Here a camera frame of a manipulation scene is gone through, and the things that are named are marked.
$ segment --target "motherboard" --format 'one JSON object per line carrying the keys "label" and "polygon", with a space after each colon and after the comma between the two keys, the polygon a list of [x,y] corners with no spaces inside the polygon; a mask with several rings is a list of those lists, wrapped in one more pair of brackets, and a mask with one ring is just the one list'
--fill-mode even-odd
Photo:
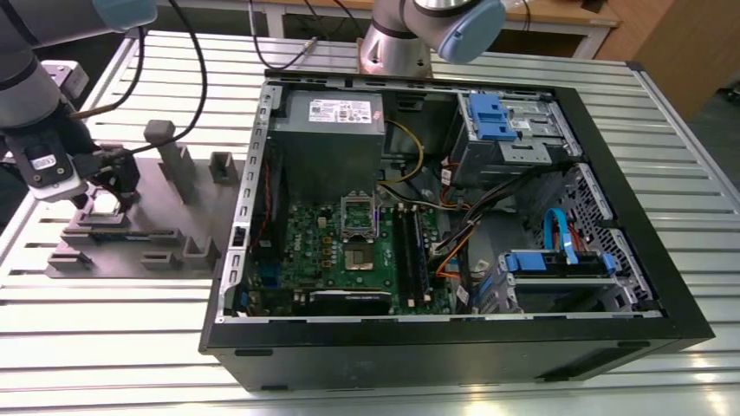
{"label": "motherboard", "polygon": [[[295,315],[312,295],[332,292],[388,296],[383,315],[450,313],[446,282],[434,282],[434,270],[426,268],[428,250],[440,240],[436,212],[418,205],[375,207],[360,202],[291,206],[283,262],[259,267],[260,281],[271,289],[256,299],[264,314]],[[404,228],[406,218],[414,218],[406,222],[418,230]],[[419,244],[406,244],[416,234]],[[406,246],[420,251],[406,252]]]}

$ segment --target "open computer tower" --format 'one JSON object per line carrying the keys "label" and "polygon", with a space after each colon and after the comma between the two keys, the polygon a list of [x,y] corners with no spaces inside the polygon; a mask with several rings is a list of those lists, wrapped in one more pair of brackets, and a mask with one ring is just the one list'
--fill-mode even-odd
{"label": "open computer tower", "polygon": [[584,380],[712,336],[574,89],[267,73],[200,346],[247,389]]}

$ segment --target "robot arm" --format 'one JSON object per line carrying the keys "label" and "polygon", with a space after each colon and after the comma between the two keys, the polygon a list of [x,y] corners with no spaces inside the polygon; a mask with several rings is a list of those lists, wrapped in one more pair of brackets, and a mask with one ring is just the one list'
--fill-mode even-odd
{"label": "robot arm", "polygon": [[360,51],[363,72],[428,76],[430,48],[451,63],[471,62],[499,36],[506,15],[500,0],[376,1]]}
{"label": "robot arm", "polygon": [[[499,35],[504,16],[500,0],[378,0],[362,45],[363,71],[427,76],[430,48],[452,63],[470,62]],[[115,189],[123,194],[139,177],[132,160],[107,166],[100,175],[95,163],[86,174],[75,169],[100,148],[70,117],[74,109],[32,50],[126,32],[155,18],[155,0],[0,0],[0,149],[14,154],[36,199],[72,198],[87,191],[83,178],[96,175],[91,181],[110,185],[124,176],[116,172],[134,170],[130,180],[116,182],[127,183]]]}
{"label": "robot arm", "polygon": [[86,192],[71,157],[100,149],[32,50],[155,18],[154,0],[0,0],[0,136],[36,199]]}

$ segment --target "wooden cabinet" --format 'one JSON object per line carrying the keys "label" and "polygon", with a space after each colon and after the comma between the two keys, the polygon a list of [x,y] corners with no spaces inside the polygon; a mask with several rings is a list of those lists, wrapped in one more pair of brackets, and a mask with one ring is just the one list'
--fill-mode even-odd
{"label": "wooden cabinet", "polygon": [[623,19],[598,59],[640,62],[688,119],[740,68],[740,1],[610,0]]}

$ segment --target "metal workbench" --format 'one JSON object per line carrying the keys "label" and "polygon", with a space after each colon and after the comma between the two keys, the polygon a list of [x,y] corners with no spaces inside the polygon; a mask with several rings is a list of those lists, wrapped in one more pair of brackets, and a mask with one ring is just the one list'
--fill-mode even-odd
{"label": "metal workbench", "polygon": [[[243,157],[263,66],[248,38],[202,39],[211,100],[184,141],[195,158],[216,149]],[[126,40],[87,107],[127,89],[135,42]],[[287,62],[303,44],[263,42],[272,62]],[[298,69],[354,72],[355,54],[352,44],[320,43]],[[179,126],[190,121],[200,86],[187,35],[152,32],[147,55],[134,97],[90,121],[98,140],[140,146],[150,119]],[[487,55],[466,66],[438,60],[434,71],[438,77],[580,91],[718,338],[580,383],[247,393],[215,358],[196,351],[211,282],[50,279],[47,257],[74,209],[27,199],[0,240],[0,413],[79,408],[132,415],[740,412],[740,198],[650,78],[619,62],[523,55]]]}

